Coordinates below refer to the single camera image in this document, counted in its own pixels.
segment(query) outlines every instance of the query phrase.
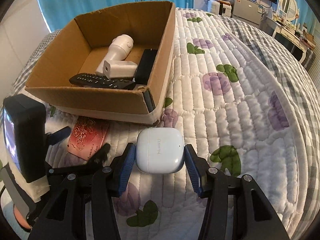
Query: lit screen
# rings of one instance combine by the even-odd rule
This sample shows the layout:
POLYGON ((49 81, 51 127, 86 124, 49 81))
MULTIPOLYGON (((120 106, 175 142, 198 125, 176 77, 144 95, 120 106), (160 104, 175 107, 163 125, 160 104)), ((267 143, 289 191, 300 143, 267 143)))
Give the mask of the lit screen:
POLYGON ((16 164, 17 168, 20 170, 16 141, 14 137, 14 124, 10 119, 10 116, 7 114, 7 111, 3 111, 3 120, 4 120, 4 136, 5 144, 11 155, 12 160, 16 164))

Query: metal screw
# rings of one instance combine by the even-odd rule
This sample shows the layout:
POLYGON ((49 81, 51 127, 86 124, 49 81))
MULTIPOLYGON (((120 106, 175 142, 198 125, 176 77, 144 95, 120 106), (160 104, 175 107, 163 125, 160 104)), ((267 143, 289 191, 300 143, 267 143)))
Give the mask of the metal screw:
POLYGON ((103 168, 102 168, 102 171, 103 171, 104 173, 108 173, 108 172, 111 171, 111 167, 109 167, 109 166, 103 167, 103 168))
POLYGON ((252 180, 252 177, 251 177, 250 175, 246 174, 246 175, 243 176, 243 179, 244 179, 245 181, 251 181, 251 180, 252 180))
POLYGON ((218 172, 217 168, 215 168, 215 167, 209 168, 208 171, 209 171, 210 173, 212 173, 212 174, 216 174, 216 173, 218 172))
POLYGON ((71 173, 71 174, 69 174, 68 175, 68 180, 73 180, 73 179, 75 179, 76 178, 76 175, 75 174, 73 174, 73 173, 71 173))

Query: gray checkered fabric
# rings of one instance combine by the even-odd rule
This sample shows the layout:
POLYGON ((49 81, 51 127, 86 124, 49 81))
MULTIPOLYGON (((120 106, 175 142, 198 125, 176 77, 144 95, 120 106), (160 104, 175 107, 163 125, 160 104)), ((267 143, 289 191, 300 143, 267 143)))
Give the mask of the gray checkered fabric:
POLYGON ((282 44, 247 23, 226 17, 221 17, 221 20, 276 77, 298 118, 306 145, 309 176, 304 212, 292 236, 292 239, 298 239, 320 208, 320 96, 306 70, 282 44))
MULTIPOLYGON (((12 85, 12 91, 8 96, 13 96, 19 93, 19 91, 26 85, 28 76, 30 75, 33 67, 37 63, 38 59, 42 55, 42 53, 45 51, 45 49, 48 47, 50 42, 58 35, 60 30, 56 30, 53 33, 49 33, 45 38, 41 41, 39 46, 36 48, 36 50, 32 53, 30 59, 28 60, 27 64, 23 67, 21 70, 18 78, 15 80, 15 82, 12 85)), ((0 127, 2 126, 2 104, 0 107, 0 127)))

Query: earbud case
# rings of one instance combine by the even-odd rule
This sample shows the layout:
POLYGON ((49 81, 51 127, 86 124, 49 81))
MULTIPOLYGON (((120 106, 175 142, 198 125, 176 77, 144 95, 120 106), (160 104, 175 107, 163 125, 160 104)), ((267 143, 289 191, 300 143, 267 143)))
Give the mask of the earbud case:
POLYGON ((184 142, 175 128, 148 128, 138 135, 136 163, 144 173, 175 173, 183 167, 184 142))

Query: pink card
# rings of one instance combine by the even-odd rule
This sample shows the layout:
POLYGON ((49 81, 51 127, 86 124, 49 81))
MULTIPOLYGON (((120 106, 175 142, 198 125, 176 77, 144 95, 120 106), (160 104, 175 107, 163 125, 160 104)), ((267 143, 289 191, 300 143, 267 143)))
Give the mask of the pink card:
POLYGON ((103 145, 108 128, 105 120, 80 116, 72 130, 68 152, 89 160, 103 145))

